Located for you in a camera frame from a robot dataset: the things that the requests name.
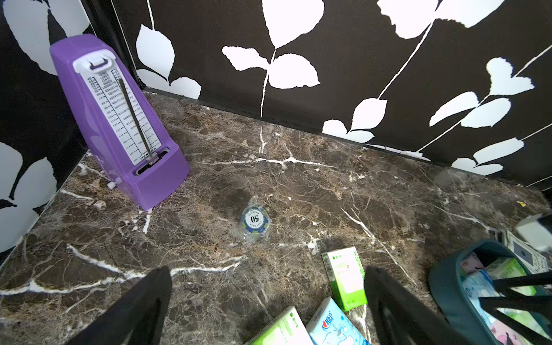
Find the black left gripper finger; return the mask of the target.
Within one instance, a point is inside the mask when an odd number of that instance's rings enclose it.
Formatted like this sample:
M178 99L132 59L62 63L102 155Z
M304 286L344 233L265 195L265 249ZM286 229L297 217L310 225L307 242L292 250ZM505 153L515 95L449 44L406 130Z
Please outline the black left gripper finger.
M168 267L149 272L68 344L159 344L172 293Z
M532 344L551 344L551 340L542 336L533 329L525 326L522 323L519 323L515 319L511 318L507 313L503 313L504 310L520 310L523 312L540 312L547 314L544 307L542 306L541 310L538 305L533 302L530 302L529 307L522 306L523 301L532 300L532 297L519 295L517 298L513 297L485 297L480 298L480 306L482 309L493 316L495 319L499 320L501 323L506 325L508 328L518 333L520 336L527 339Z
M382 268L367 266L364 286L381 344L469 343Z
M515 293L514 288L536 287L551 284L551 271L521 277L494 280L493 285L499 293Z

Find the green tissue pack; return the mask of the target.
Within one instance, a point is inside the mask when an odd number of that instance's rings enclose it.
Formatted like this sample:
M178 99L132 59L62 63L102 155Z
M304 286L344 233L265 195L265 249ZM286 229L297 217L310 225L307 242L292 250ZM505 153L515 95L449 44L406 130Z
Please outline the green tissue pack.
M365 271L356 247L348 247L322 254L323 264L329 277L333 299L343 310L349 312L367 304L365 295Z
M295 306L289 306L246 345L313 345Z
M519 261L513 257L499 257L488 265L485 270L492 280L525 277L527 275ZM525 296L536 294L536 289L533 286L513 287L513 290Z

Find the light blue tissue pack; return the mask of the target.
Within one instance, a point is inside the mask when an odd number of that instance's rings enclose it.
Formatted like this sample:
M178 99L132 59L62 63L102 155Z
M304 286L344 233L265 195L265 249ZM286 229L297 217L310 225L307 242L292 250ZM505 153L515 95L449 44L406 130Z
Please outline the light blue tissue pack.
M317 345L369 345L331 297L323 299L306 331Z
M496 318L483 310L480 304L480 298L503 297L498 293L493 285L492 279L486 270L473 272L462 279L462 289L466 293L471 305L483 320L483 323L490 329Z

